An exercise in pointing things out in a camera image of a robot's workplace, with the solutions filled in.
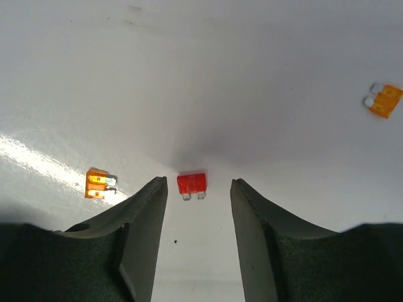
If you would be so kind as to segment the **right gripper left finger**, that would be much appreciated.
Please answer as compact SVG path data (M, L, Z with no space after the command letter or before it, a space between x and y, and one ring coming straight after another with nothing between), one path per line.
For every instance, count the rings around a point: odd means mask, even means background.
M110 209L50 231L1 224L2 301L150 301L167 179Z

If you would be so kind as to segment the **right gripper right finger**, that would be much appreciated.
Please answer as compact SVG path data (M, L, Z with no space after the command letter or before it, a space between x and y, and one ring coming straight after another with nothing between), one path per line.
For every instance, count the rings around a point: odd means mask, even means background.
M292 214L242 179L230 202L246 301L401 301L402 225L338 233Z

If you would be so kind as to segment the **red blade fuse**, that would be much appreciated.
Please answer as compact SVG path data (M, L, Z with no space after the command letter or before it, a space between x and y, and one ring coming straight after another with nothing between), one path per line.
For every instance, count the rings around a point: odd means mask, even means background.
M207 193L207 175L205 172L180 174L176 178L179 194L184 201L189 201L192 195L198 200L205 199Z

